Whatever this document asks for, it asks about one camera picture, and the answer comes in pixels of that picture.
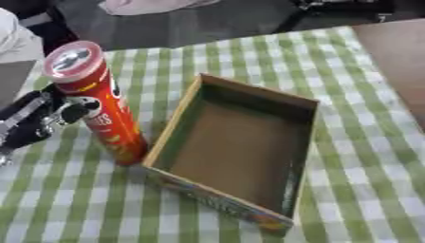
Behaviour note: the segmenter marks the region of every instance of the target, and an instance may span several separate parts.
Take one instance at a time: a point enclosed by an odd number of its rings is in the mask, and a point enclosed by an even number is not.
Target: white fabric
[[[99,6],[112,15],[137,15],[194,8],[220,0],[105,0]]]
[[[19,25],[16,16],[0,8],[0,63],[43,58],[41,38]]]

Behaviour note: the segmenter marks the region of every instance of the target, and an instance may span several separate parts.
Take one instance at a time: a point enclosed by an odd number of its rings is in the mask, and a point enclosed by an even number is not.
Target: metal frame
[[[394,0],[290,0],[298,9],[291,13],[273,33],[293,30],[304,18],[316,14],[344,14],[373,18],[375,22],[384,22],[394,13]]]

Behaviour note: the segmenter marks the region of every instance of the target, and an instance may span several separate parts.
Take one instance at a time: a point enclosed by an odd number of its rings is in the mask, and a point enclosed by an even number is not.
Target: chair leg
[[[298,9],[290,14],[272,33],[277,34],[292,31],[309,13],[308,9]]]

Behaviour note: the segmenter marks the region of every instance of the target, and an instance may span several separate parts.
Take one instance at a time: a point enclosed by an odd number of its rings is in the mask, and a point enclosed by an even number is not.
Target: table
[[[425,138],[351,28],[105,55],[150,141],[197,72],[322,102],[287,242],[425,238]],[[21,93],[48,82],[39,70]],[[0,170],[0,241],[280,241],[145,186],[139,167],[115,167],[80,123],[14,156]]]
[[[354,30],[425,130],[425,19],[362,25]],[[0,107],[11,101],[32,65],[33,62],[0,65],[0,73],[8,77],[0,90]]]

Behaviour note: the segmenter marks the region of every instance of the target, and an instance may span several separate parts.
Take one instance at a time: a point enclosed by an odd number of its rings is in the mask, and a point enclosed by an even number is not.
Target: canister lid
[[[73,42],[46,57],[43,73],[55,83],[71,83],[93,73],[102,61],[102,49],[96,43]]]

